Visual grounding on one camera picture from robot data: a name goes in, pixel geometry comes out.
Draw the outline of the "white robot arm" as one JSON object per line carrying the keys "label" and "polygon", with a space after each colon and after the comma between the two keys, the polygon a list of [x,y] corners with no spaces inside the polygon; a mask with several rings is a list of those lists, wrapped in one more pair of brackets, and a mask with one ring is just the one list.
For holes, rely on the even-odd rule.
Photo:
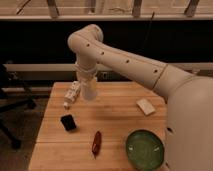
{"label": "white robot arm", "polygon": [[84,99],[96,97],[101,63],[166,101],[166,171],[213,171],[213,78],[105,45],[95,24],[73,32],[68,46]]}

